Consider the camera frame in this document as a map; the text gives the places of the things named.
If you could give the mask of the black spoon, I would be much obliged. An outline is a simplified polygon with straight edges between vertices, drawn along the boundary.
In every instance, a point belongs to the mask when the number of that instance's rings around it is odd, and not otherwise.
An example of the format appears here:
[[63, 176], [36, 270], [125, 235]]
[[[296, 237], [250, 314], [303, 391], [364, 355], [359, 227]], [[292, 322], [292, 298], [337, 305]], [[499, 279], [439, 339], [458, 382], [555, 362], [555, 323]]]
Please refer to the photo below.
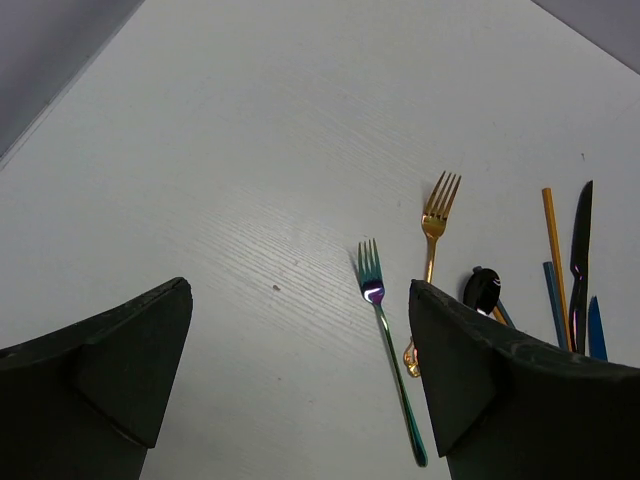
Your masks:
[[463, 304], [483, 315], [489, 316], [497, 306], [501, 292], [501, 280], [490, 268], [475, 267], [468, 279]]

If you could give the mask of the black knife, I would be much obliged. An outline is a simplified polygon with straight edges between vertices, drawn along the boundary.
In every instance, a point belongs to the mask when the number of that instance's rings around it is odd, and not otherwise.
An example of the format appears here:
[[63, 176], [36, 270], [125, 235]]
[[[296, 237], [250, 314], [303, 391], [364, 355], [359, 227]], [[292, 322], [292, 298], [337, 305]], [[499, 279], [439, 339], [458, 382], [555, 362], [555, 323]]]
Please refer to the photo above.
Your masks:
[[592, 198], [593, 181], [588, 181], [578, 200], [570, 256], [574, 281], [569, 305], [569, 333], [571, 348], [579, 354], [586, 351]]

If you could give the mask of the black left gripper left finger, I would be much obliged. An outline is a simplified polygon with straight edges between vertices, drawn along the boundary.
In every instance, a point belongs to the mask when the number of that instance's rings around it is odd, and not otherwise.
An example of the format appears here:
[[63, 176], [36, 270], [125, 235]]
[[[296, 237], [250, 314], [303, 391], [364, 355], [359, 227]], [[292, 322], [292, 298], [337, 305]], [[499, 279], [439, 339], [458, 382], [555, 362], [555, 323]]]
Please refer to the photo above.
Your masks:
[[171, 279], [1, 351], [4, 479], [137, 479], [156, 446], [193, 311]]

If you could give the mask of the blue knife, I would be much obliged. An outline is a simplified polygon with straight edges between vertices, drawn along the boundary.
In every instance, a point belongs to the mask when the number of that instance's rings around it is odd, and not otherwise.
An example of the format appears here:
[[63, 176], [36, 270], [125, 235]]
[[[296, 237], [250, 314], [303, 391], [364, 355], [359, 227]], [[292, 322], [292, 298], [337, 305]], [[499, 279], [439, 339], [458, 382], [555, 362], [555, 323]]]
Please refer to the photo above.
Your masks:
[[607, 354], [606, 342], [604, 337], [598, 298], [596, 296], [593, 296], [591, 298], [589, 309], [588, 309], [587, 321], [588, 321], [587, 330], [588, 330], [588, 342], [589, 342], [589, 355], [591, 358], [607, 361], [608, 354]]

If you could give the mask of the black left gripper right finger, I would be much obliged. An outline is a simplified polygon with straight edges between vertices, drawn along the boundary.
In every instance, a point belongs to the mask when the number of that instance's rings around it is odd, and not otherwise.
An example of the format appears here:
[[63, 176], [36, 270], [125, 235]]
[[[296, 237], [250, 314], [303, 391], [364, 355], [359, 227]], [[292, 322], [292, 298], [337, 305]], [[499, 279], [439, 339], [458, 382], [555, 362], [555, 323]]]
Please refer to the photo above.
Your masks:
[[409, 320], [455, 479], [635, 479], [639, 372], [504, 326], [415, 280]]

